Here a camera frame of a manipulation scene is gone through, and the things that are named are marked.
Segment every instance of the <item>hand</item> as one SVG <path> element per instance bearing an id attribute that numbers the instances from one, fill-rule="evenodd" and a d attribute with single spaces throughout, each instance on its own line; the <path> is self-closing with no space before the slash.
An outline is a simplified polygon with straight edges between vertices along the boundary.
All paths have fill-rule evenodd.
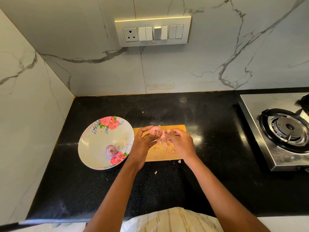
<path id="1" fill-rule="evenodd" d="M 131 164 L 137 171 L 144 166 L 149 148 L 157 144 L 157 141 L 154 141 L 157 139 L 155 136 L 155 131 L 152 131 L 151 134 L 146 134 L 142 137 L 143 133 L 150 130 L 152 127 L 153 125 L 150 125 L 138 130 L 132 149 L 126 161 L 127 165 Z"/>
<path id="2" fill-rule="evenodd" d="M 198 158 L 195 153 L 193 139 L 189 133 L 181 129 L 167 130 L 167 133 L 166 138 L 174 144 L 177 153 L 186 164 L 192 159 Z"/>

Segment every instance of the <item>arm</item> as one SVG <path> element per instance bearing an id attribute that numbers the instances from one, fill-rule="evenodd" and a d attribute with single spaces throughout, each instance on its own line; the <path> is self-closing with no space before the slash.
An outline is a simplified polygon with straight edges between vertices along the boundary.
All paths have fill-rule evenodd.
<path id="1" fill-rule="evenodd" d="M 142 138 L 143 132 L 152 127 L 141 128 L 137 132 L 126 163 L 84 232 L 120 231 L 135 176 L 143 167 L 149 148 L 157 143 L 153 142 L 157 137 L 152 134 Z"/>
<path id="2" fill-rule="evenodd" d="M 176 151 L 193 171 L 225 232 L 269 232 L 202 163 L 195 153 L 190 134 L 173 129 L 167 138 L 174 143 Z"/>

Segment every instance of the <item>pink rose print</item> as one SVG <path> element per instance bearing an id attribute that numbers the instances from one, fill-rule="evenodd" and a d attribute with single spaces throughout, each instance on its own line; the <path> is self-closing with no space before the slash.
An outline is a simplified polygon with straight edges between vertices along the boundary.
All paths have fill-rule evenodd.
<path id="1" fill-rule="evenodd" d="M 107 117 L 104 117 L 104 118 L 100 119 L 100 124 L 102 124 L 104 126 L 109 126 L 113 122 L 114 122 L 114 117 L 113 116 L 107 116 Z"/>
<path id="2" fill-rule="evenodd" d="M 115 120 L 114 123 L 112 123 L 112 124 L 109 125 L 109 128 L 110 128 L 111 130 L 113 130 L 113 129 L 117 128 L 118 125 L 119 125 L 119 120 Z"/>
<path id="3" fill-rule="evenodd" d="M 126 156 L 124 156 L 124 154 L 119 151 L 116 155 L 114 155 L 111 159 L 111 164 L 115 165 L 115 164 L 119 164 L 121 163 L 124 159 L 126 158 Z"/>

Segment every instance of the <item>person's left hand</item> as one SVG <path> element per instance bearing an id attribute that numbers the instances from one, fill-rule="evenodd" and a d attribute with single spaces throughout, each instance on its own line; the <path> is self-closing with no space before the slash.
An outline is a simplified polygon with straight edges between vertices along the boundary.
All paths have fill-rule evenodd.
<path id="1" fill-rule="evenodd" d="M 154 141 L 157 139 L 155 131 L 152 131 L 152 134 L 146 134 L 142 137 L 143 133 L 150 130 L 152 127 L 153 125 L 150 125 L 138 130 L 126 161 L 127 165 L 131 164 L 137 171 L 144 166 L 149 148 L 157 144 L 157 141 Z"/>

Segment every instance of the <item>plate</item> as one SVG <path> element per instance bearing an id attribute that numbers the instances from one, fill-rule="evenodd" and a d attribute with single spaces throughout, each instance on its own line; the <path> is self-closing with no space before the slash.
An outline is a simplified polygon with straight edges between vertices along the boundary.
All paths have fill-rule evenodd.
<path id="1" fill-rule="evenodd" d="M 133 141 L 134 131 L 129 122 L 117 116 L 103 117 L 89 125 L 80 137 L 79 158 L 89 168 L 111 169 L 129 155 Z M 106 155 L 108 145 L 117 147 L 114 157 Z"/>

